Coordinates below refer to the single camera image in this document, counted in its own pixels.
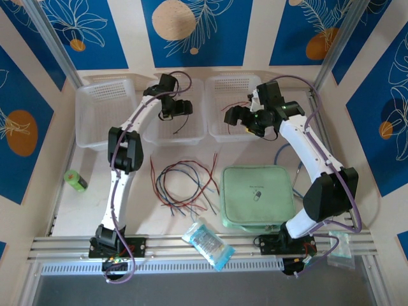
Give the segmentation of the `clear perforated plastic basket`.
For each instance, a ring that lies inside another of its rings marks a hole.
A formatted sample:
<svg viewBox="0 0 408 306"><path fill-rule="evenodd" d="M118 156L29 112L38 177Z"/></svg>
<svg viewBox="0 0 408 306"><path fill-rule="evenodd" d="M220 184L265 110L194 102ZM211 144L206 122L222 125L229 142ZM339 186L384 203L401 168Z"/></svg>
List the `clear perforated plastic basket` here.
<svg viewBox="0 0 408 306"><path fill-rule="evenodd" d="M207 119L204 110L204 84L194 78L190 89L178 96L193 105L191 115L182 115L172 120L161 121L156 117L143 133L146 142L157 146L197 145L207 134Z"/></svg>
<svg viewBox="0 0 408 306"><path fill-rule="evenodd" d="M205 81L208 132L217 142L249 142L258 139L241 124L230 126L224 123L224 115L231 107L249 106L248 95L260 83L261 78L251 74L213 76Z"/></svg>
<svg viewBox="0 0 408 306"><path fill-rule="evenodd" d="M128 78L83 86L75 94L76 145L95 151L106 150L108 132L128 120L138 101Z"/></svg>

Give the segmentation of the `blue stethoscope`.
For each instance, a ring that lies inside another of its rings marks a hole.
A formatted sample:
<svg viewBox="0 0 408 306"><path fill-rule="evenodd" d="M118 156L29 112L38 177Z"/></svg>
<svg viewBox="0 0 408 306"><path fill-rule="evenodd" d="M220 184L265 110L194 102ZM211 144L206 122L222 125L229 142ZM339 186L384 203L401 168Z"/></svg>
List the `blue stethoscope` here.
<svg viewBox="0 0 408 306"><path fill-rule="evenodd" d="M285 148L287 148L287 147L289 147L289 146L290 146L290 144L286 143L286 144L284 144L283 146L281 146L281 147L277 150L277 152L276 152L276 154L275 154L275 156L274 156L274 159L273 159L273 164L274 164L274 165L278 165L278 159L279 159L279 156L280 156L281 152L282 152ZM295 185L296 185L296 182L297 182L297 179L298 179L300 170L302 169L302 166L303 166L303 163L300 161L299 164L298 164L298 167L297 167L297 169L296 169L295 177L294 177L293 183L292 183L293 194L294 194L297 198L299 198L299 199L301 199L301 200L303 199L303 194L296 190Z"/></svg>

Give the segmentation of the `green zip pouch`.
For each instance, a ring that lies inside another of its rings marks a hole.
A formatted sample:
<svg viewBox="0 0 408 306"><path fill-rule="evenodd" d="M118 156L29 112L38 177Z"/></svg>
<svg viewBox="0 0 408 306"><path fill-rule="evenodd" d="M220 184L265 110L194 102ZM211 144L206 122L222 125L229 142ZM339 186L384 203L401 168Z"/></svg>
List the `green zip pouch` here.
<svg viewBox="0 0 408 306"><path fill-rule="evenodd" d="M289 173L276 165L226 167L220 201L223 226L248 233L270 233L296 214Z"/></svg>

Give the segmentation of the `blue plastic packet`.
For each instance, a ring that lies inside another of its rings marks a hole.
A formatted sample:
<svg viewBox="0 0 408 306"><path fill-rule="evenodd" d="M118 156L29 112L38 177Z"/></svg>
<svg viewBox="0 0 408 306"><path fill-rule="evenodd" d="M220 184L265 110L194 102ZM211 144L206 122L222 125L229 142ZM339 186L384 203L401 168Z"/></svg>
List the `blue plastic packet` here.
<svg viewBox="0 0 408 306"><path fill-rule="evenodd" d="M182 235L216 270L221 271L235 253L235 249L217 236L200 218Z"/></svg>

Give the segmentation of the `green bottle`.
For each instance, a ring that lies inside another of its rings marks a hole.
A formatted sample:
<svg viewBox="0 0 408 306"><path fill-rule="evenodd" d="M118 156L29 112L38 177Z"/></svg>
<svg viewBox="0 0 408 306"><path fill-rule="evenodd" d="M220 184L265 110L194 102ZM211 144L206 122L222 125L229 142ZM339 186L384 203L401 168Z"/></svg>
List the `green bottle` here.
<svg viewBox="0 0 408 306"><path fill-rule="evenodd" d="M85 179L75 170L68 170L64 174L64 181L78 192L84 192L88 187Z"/></svg>

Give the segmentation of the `black controller board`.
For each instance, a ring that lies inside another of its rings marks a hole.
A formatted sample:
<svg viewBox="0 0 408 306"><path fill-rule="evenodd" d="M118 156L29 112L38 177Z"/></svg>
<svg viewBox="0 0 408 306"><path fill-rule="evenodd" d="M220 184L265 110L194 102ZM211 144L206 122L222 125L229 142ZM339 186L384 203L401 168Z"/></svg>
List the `black controller board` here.
<svg viewBox="0 0 408 306"><path fill-rule="evenodd" d="M103 272L126 272L129 268L127 258L110 257L102 262L101 270Z"/></svg>
<svg viewBox="0 0 408 306"><path fill-rule="evenodd" d="M310 259L307 258L284 258L283 259L283 274L292 276L300 273L309 264Z"/></svg>

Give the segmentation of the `small clear zip bag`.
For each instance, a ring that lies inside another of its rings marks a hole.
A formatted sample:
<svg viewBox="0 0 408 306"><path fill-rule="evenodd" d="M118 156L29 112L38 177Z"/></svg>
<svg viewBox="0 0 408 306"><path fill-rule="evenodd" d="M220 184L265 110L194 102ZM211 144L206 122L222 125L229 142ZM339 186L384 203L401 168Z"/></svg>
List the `small clear zip bag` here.
<svg viewBox="0 0 408 306"><path fill-rule="evenodd" d="M355 269L354 255L351 252L351 236L343 231L330 231L330 246L336 248L328 255L327 263L330 266L347 270Z"/></svg>

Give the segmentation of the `aluminium frame post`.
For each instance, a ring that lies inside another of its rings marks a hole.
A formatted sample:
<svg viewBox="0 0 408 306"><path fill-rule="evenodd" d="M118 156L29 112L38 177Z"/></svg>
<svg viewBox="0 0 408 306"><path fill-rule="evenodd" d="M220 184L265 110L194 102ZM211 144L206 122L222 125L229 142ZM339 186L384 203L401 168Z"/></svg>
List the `aluminium frame post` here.
<svg viewBox="0 0 408 306"><path fill-rule="evenodd" d="M337 63L369 2L370 0L351 1L351 7L345 15L344 21L342 22L314 81L314 86L317 91L320 91L323 88L327 77L332 72L334 65Z"/></svg>
<svg viewBox="0 0 408 306"><path fill-rule="evenodd" d="M22 0L22 3L24 4L26 12L30 16L41 37L47 44L48 49L51 51L71 85L75 89L83 86L75 65L61 43L60 38L52 27L52 24L47 18L45 12L41 8L40 3L37 0Z"/></svg>

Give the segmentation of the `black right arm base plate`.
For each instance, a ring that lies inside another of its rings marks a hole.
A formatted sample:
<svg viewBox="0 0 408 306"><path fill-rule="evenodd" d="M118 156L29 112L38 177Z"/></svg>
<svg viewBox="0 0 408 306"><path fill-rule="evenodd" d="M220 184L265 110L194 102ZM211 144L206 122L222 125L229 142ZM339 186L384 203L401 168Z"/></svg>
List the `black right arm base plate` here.
<svg viewBox="0 0 408 306"><path fill-rule="evenodd" d="M310 236L292 239L274 233L258 236L258 242L262 255L314 256L317 253L314 237Z"/></svg>

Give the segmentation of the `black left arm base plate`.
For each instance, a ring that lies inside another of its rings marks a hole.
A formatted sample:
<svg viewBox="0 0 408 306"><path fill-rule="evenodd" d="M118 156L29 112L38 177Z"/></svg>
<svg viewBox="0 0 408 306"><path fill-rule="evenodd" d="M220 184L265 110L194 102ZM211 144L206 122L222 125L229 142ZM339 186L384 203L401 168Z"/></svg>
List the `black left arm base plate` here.
<svg viewBox="0 0 408 306"><path fill-rule="evenodd" d="M143 258L145 256L146 238L125 238L125 241L135 258ZM118 256L120 258L129 258L130 253L127 251L124 244L118 239L115 246L109 246L98 242L96 237L90 239L89 258L110 258Z"/></svg>

